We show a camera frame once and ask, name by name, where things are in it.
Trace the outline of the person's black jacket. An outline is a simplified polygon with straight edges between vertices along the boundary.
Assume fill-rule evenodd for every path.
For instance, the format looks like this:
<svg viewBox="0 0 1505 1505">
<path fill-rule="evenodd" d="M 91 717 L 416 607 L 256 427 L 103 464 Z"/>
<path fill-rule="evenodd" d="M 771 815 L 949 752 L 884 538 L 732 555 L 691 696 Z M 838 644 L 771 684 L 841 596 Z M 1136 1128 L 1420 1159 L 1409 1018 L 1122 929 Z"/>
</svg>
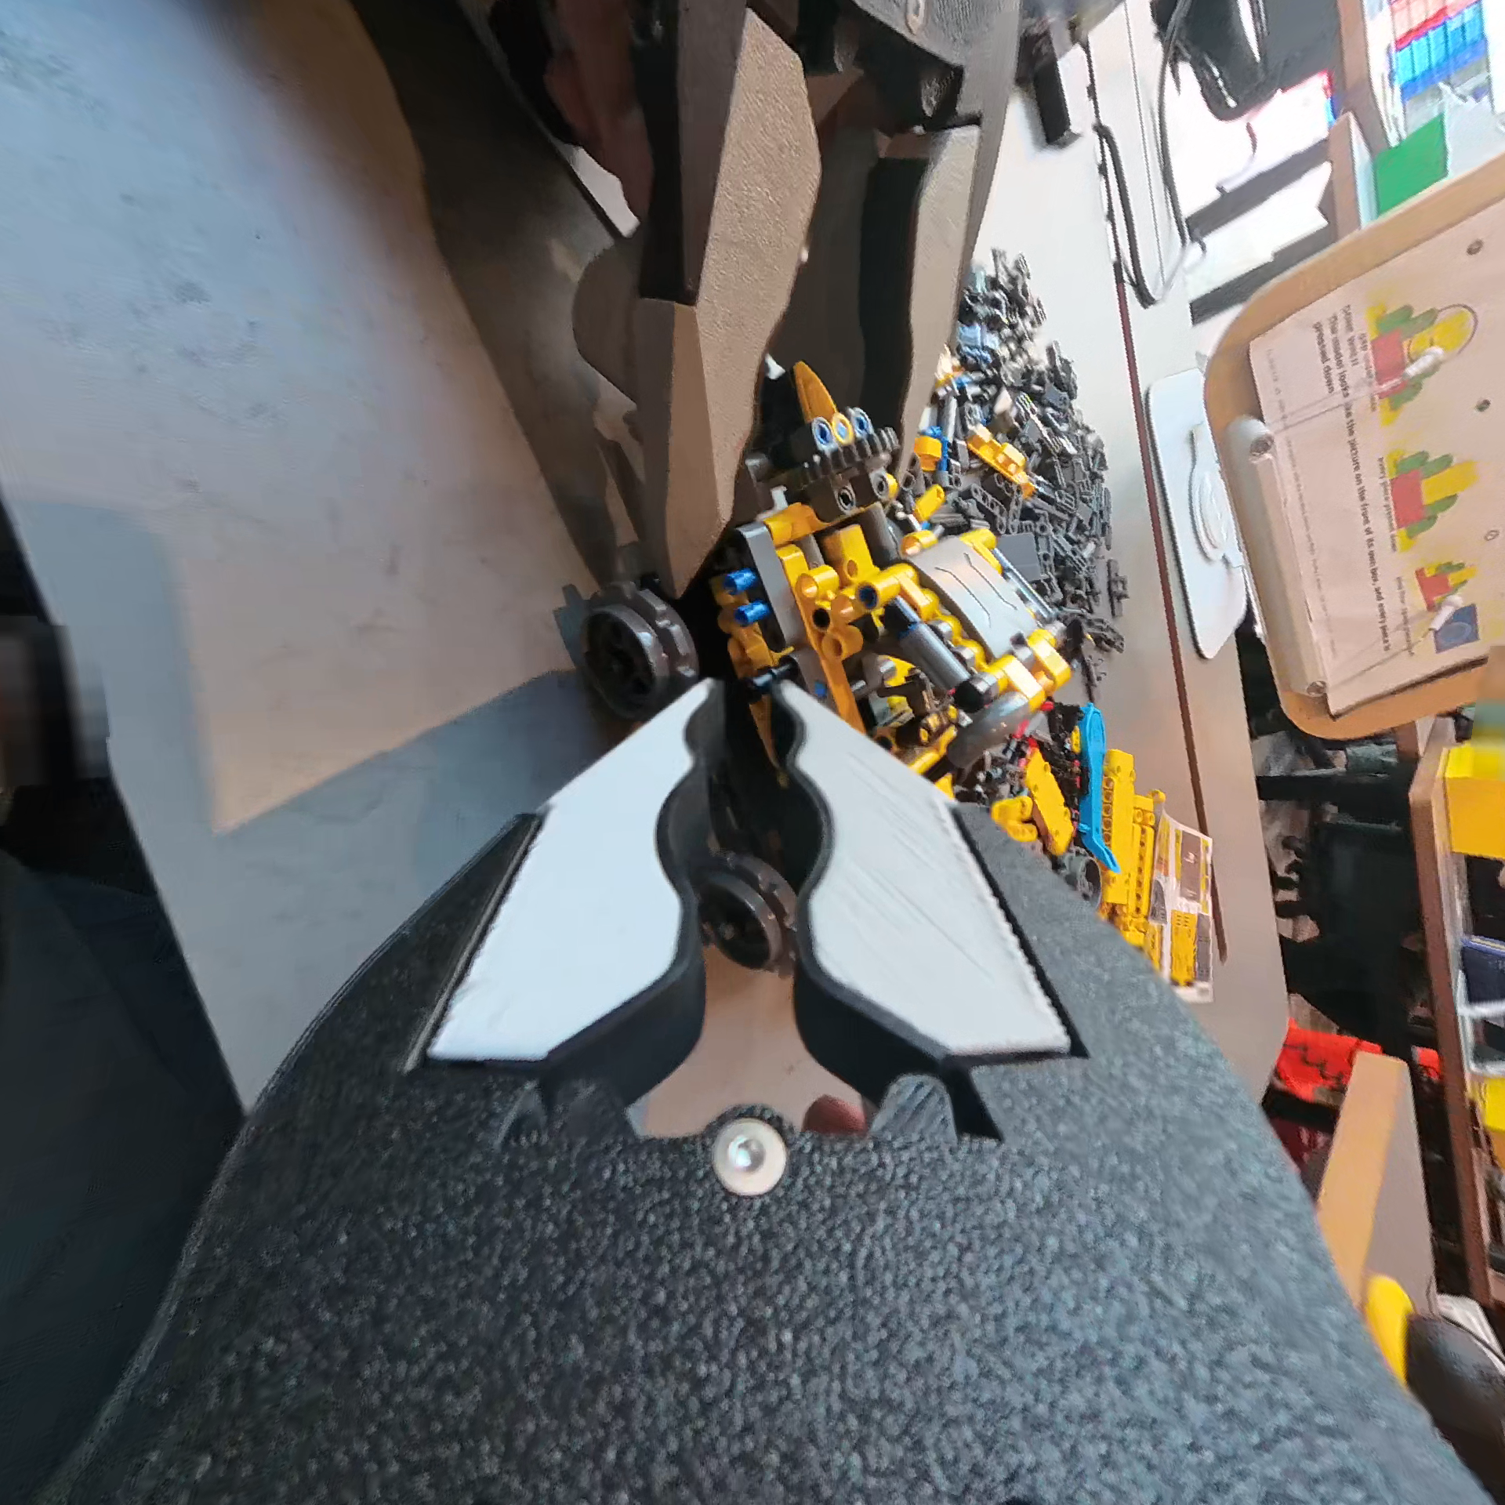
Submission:
<svg viewBox="0 0 1505 1505">
<path fill-rule="evenodd" d="M 242 1121 L 103 714 L 4 518 L 4 1503 L 91 1433 Z"/>
</svg>

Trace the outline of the yellow grey sticker sheet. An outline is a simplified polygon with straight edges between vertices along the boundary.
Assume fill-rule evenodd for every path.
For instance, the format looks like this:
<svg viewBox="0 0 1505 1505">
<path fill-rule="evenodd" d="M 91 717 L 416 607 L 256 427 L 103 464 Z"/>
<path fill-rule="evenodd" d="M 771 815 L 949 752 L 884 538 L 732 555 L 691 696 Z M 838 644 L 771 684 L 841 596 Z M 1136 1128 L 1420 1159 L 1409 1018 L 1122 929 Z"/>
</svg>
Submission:
<svg viewBox="0 0 1505 1505">
<path fill-rule="evenodd" d="M 1213 842 L 1161 815 L 1141 950 L 1185 1003 L 1213 999 L 1213 940 Z"/>
</svg>

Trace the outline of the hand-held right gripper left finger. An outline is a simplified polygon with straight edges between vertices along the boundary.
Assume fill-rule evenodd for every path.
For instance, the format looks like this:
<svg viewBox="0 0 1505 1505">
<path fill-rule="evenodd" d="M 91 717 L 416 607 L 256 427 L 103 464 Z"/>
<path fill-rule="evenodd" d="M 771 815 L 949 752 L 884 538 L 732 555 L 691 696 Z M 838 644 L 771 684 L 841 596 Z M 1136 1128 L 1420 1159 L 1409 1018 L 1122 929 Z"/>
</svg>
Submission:
<svg viewBox="0 0 1505 1505">
<path fill-rule="evenodd" d="M 567 783 L 487 900 L 426 1036 L 426 1059 L 487 1066 L 550 1094 L 654 1094 L 705 1028 L 695 875 L 725 688 L 702 682 Z"/>
</svg>

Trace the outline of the yellow toy brick vehicle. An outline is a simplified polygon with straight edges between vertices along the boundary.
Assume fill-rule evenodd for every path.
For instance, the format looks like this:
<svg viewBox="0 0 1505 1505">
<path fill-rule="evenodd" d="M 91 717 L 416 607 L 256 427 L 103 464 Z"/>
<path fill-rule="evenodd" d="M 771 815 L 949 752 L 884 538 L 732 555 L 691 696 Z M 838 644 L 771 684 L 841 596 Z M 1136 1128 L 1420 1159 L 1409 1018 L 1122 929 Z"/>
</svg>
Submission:
<svg viewBox="0 0 1505 1505">
<path fill-rule="evenodd" d="M 756 815 L 782 783 L 779 687 L 810 692 L 942 797 L 984 806 L 1075 875 L 1079 820 L 1034 734 L 1072 675 L 1066 627 L 988 531 L 921 528 L 902 484 L 897 502 L 842 523 L 787 502 L 769 481 L 760 427 L 764 418 L 742 460 L 751 519 L 719 538 L 690 607 L 675 609 L 650 575 L 614 582 L 588 598 L 578 629 L 587 682 L 618 717 L 647 723 L 713 673 L 729 682 L 736 766 L 771 766 L 722 776 L 713 857 L 697 877 L 705 940 L 751 971 L 794 968 L 796 895 L 777 865 L 777 824 Z M 898 445 L 894 476 L 905 476 Z"/>
</svg>

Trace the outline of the printed instruction sheet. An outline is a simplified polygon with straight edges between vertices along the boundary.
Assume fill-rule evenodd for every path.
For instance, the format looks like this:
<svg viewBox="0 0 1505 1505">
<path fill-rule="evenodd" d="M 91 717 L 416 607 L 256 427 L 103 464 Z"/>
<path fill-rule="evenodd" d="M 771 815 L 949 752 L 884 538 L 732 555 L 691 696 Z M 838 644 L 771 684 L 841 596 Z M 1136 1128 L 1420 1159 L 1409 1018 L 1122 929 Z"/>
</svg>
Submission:
<svg viewBox="0 0 1505 1505">
<path fill-rule="evenodd" d="M 1295 547 L 1303 688 L 1328 717 L 1503 644 L 1503 275 L 1414 252 L 1249 346 Z"/>
</svg>

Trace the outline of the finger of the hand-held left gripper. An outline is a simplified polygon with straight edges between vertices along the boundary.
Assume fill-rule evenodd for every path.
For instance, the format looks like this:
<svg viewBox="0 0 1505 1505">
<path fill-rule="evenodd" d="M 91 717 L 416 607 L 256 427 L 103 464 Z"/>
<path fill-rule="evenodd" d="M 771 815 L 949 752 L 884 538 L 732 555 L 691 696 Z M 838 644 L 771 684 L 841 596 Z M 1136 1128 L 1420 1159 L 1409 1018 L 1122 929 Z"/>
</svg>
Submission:
<svg viewBox="0 0 1505 1505">
<path fill-rule="evenodd" d="M 821 142 L 812 226 L 812 362 L 838 394 L 902 435 L 908 456 L 933 394 L 971 252 L 981 129 Z"/>
<path fill-rule="evenodd" d="M 646 555 L 683 593 L 732 523 L 819 191 L 800 53 L 756 10 L 638 10 L 650 198 L 635 303 Z"/>
</svg>

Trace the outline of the pile of dark brick pieces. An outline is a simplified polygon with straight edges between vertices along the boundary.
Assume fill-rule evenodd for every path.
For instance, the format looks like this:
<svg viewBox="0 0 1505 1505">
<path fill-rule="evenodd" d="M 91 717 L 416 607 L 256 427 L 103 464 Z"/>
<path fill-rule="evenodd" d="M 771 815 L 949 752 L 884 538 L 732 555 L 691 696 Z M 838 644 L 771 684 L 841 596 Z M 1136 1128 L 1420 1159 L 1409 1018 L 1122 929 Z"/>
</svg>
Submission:
<svg viewBox="0 0 1505 1505">
<path fill-rule="evenodd" d="M 1123 650 L 1127 575 L 1105 449 L 1044 323 L 1024 257 L 993 252 L 966 275 L 902 502 L 933 533 L 988 531 L 1066 627 L 1066 659 L 1095 675 Z"/>
</svg>

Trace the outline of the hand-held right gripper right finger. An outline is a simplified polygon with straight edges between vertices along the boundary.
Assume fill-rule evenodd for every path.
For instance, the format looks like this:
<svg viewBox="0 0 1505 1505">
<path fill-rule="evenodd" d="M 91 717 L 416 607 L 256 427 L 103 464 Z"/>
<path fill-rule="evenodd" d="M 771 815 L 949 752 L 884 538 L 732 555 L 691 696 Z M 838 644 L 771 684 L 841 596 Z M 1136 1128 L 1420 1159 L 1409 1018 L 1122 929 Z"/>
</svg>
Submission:
<svg viewBox="0 0 1505 1505">
<path fill-rule="evenodd" d="M 871 1105 L 940 1087 L 957 1136 L 1001 1138 L 976 1074 L 1072 1057 L 1072 1026 L 957 806 L 810 692 L 773 692 L 779 868 L 812 1057 Z"/>
</svg>

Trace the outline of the blue brick separator tool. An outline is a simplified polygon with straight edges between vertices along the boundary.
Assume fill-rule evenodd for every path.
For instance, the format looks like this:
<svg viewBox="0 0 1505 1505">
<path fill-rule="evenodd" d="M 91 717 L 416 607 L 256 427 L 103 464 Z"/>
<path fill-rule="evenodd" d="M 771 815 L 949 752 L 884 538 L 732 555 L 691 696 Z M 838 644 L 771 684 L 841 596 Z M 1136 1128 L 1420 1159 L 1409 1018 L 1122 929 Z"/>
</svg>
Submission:
<svg viewBox="0 0 1505 1505">
<path fill-rule="evenodd" d="M 1079 720 L 1081 740 L 1081 804 L 1079 804 L 1079 836 L 1084 849 L 1100 865 L 1104 874 L 1118 874 L 1118 857 L 1105 839 L 1105 724 L 1095 705 L 1081 707 Z"/>
</svg>

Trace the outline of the silver stand base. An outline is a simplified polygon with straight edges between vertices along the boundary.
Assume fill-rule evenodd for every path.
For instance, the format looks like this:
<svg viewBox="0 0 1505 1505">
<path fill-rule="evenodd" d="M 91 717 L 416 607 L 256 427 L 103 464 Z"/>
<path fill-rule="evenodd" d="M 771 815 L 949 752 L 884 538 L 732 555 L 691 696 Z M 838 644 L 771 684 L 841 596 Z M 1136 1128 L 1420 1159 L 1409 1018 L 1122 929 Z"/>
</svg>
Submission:
<svg viewBox="0 0 1505 1505">
<path fill-rule="evenodd" d="M 1195 365 L 1148 392 L 1161 492 L 1198 659 L 1213 661 L 1249 612 L 1249 574 Z"/>
</svg>

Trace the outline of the black dome on yellow base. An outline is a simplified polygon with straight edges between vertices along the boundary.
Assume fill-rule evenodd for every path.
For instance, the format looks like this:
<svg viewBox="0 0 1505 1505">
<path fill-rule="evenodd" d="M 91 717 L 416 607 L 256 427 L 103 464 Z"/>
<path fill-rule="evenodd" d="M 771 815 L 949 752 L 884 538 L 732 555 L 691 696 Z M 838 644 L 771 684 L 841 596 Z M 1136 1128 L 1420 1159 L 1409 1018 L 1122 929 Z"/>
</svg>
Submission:
<svg viewBox="0 0 1505 1505">
<path fill-rule="evenodd" d="M 1436 1296 L 1428 1310 L 1393 1277 L 1373 1277 L 1364 1321 L 1395 1376 L 1442 1426 L 1469 1432 L 1503 1420 L 1503 1344 L 1486 1309 Z"/>
</svg>

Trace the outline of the stack of yellow long beams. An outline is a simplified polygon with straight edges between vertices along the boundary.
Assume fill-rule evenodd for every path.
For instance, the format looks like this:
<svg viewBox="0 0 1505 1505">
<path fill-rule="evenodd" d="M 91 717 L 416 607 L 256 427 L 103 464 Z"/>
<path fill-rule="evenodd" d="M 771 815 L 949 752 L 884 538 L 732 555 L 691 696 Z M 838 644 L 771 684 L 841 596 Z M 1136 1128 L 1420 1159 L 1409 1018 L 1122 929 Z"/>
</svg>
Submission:
<svg viewBox="0 0 1505 1505">
<path fill-rule="evenodd" d="M 1136 950 L 1149 931 L 1152 870 L 1166 793 L 1139 792 L 1136 763 L 1123 751 L 1105 751 L 1100 778 L 1100 826 L 1117 870 L 1100 870 L 1098 914 Z"/>
</svg>

